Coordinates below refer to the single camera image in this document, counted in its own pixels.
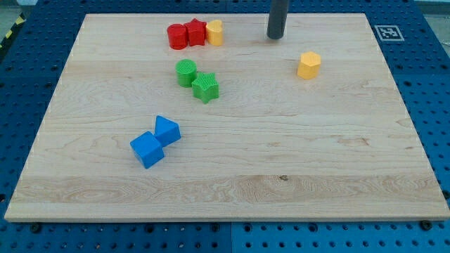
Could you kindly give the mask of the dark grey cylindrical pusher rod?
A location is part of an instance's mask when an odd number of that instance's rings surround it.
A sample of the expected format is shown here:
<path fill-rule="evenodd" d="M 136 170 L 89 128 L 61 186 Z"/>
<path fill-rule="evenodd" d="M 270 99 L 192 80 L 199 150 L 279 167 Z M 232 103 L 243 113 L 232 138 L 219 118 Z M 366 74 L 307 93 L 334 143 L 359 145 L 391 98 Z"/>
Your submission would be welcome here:
<path fill-rule="evenodd" d="M 284 36 L 285 24 L 289 9 L 288 0 L 272 0 L 269 11 L 266 35 L 270 39 L 281 39 Z"/>

